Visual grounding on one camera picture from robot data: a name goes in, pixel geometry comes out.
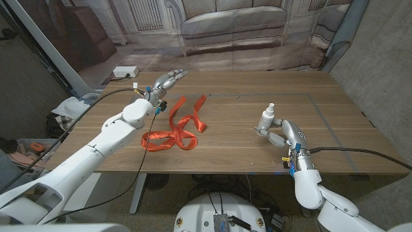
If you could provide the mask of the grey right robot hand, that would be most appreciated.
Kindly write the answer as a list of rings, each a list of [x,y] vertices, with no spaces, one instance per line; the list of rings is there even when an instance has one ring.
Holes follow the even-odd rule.
[[[270,128],[280,127],[286,138],[269,132]],[[307,141],[301,129],[292,121],[273,119],[269,125],[257,126],[255,132],[266,137],[273,145],[283,148],[288,147],[288,167],[295,171],[315,169],[310,157]]]

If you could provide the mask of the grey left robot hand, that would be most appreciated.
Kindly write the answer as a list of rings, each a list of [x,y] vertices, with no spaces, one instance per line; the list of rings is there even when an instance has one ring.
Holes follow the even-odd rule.
[[[166,95],[167,90],[170,90],[178,80],[185,77],[188,71],[173,70],[169,73],[161,75],[151,88],[147,89],[144,99],[149,101],[154,108],[158,107],[162,98]]]

